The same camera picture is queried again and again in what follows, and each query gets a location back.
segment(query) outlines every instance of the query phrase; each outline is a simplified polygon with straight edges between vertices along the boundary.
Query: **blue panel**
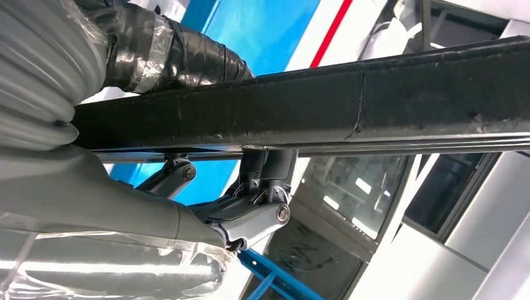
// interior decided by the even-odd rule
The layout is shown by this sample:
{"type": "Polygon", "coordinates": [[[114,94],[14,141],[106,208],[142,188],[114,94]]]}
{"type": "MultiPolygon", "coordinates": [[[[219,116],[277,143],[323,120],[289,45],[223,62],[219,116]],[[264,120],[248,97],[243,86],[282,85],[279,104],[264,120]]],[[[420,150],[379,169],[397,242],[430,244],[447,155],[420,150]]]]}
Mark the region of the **blue panel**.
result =
{"type": "Polygon", "coordinates": [[[206,35],[238,53],[256,75],[282,72],[319,2],[222,0],[206,35]]]}
{"type": "Polygon", "coordinates": [[[196,31],[203,31],[211,22],[215,8],[221,0],[191,0],[186,8],[182,24],[196,31]]]}

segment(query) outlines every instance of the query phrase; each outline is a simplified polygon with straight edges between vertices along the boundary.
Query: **metal rod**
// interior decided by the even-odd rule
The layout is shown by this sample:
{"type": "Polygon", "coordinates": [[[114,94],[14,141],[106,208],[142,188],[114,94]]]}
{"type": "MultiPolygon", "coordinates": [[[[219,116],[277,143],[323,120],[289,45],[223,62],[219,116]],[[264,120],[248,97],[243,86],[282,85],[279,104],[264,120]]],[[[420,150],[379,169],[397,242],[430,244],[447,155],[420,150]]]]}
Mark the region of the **metal rod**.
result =
{"type": "Polygon", "coordinates": [[[259,300],[265,294],[265,292],[269,289],[271,284],[274,281],[274,278],[276,275],[271,272],[261,283],[257,286],[257,288],[250,294],[250,296],[247,298],[247,300],[259,300]]]}
{"type": "Polygon", "coordinates": [[[431,49],[431,0],[420,0],[421,51],[431,49]]]}

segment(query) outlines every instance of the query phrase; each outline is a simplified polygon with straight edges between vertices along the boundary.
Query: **white wall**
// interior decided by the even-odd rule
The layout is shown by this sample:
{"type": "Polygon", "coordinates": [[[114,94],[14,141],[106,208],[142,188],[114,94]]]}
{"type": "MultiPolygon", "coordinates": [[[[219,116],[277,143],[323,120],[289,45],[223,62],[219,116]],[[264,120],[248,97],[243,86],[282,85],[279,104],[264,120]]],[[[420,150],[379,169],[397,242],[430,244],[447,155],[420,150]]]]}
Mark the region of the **white wall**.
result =
{"type": "Polygon", "coordinates": [[[530,158],[505,152],[446,246],[491,269],[530,211],[530,158]]]}
{"type": "Polygon", "coordinates": [[[403,224],[370,268],[378,280],[352,299],[470,300],[486,272],[403,224]]]}
{"type": "Polygon", "coordinates": [[[487,275],[473,300],[530,299],[530,214],[487,275]]]}

